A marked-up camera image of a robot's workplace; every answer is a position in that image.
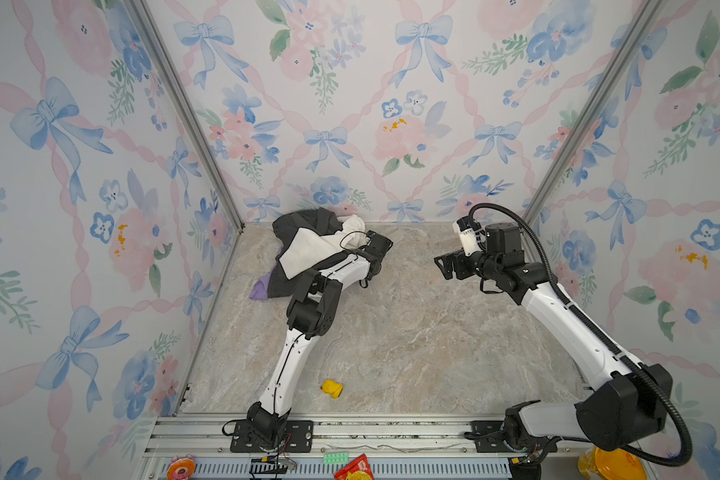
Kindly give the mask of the black cloth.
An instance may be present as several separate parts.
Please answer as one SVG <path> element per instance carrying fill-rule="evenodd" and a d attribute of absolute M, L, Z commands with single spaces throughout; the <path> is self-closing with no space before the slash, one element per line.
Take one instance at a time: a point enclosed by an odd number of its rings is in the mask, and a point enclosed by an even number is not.
<path fill-rule="evenodd" d="M 348 256 L 339 247 L 343 223 L 335 213 L 324 208 L 284 215 L 275 220 L 272 227 L 282 249 L 265 280 L 268 298 L 291 296 L 302 273 L 309 269 L 327 269 Z"/>

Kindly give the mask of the purple printed t-shirt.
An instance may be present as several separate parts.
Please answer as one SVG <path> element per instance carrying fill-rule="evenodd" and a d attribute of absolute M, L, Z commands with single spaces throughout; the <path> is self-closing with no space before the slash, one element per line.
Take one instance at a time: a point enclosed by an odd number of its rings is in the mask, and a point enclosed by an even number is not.
<path fill-rule="evenodd" d="M 253 285 L 249 298 L 254 301 L 265 301 L 269 298 L 268 287 L 272 272 L 260 277 Z"/>

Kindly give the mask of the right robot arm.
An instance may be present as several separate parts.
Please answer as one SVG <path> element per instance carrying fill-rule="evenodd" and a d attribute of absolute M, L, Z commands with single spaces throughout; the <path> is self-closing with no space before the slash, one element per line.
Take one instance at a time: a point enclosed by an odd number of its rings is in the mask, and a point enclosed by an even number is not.
<path fill-rule="evenodd" d="M 519 252 L 492 257 L 461 250 L 441 255 L 434 263 L 447 280 L 477 276 L 494 282 L 563 346 L 592 390 L 575 403 L 534 400 L 507 408 L 501 438 L 509 448 L 529 450 L 558 437 L 613 451 L 664 429 L 669 414 L 657 394 L 670 392 L 671 375 L 624 351 L 542 264 L 524 262 Z"/>

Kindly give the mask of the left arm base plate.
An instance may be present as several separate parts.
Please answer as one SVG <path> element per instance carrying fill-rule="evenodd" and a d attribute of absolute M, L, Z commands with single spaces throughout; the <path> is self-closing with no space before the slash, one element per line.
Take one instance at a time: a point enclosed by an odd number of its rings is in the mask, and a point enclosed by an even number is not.
<path fill-rule="evenodd" d="M 274 434 L 261 433 L 248 421 L 230 421 L 222 434 L 230 439 L 232 453 L 310 453 L 314 423 L 287 420 Z"/>

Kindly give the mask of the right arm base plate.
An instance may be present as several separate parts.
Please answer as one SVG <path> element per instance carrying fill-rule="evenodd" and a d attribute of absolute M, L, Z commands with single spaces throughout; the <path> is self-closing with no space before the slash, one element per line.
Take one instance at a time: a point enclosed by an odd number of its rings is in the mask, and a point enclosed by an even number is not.
<path fill-rule="evenodd" d="M 550 437 L 533 437 L 524 427 L 510 420 L 474 420 L 471 430 L 464 437 L 471 440 L 478 453 L 515 453 L 530 455 L 540 453 L 544 447 L 548 453 L 556 453 L 555 443 L 550 446 Z"/>

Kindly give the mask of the white cloth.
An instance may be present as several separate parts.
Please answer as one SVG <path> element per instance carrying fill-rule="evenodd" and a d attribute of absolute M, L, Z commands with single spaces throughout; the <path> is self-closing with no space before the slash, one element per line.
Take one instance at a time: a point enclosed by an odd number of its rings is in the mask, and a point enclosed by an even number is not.
<path fill-rule="evenodd" d="M 364 245 L 366 230 L 358 215 L 338 217 L 324 208 L 284 215 L 273 223 L 273 232 L 282 242 L 277 262 L 291 280 L 344 248 Z"/>

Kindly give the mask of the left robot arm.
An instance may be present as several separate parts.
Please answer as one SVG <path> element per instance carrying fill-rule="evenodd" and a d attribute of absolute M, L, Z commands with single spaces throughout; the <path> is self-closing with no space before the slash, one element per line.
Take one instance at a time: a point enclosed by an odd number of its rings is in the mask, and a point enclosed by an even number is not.
<path fill-rule="evenodd" d="M 235 427 L 235 434 L 264 451 L 278 450 L 285 441 L 286 425 L 298 380 L 310 352 L 332 326 L 341 294 L 358 283 L 367 287 L 380 273 L 393 246 L 374 232 L 362 234 L 361 245 L 326 259 L 300 275 L 286 309 L 287 331 L 283 349 L 259 400 Z"/>

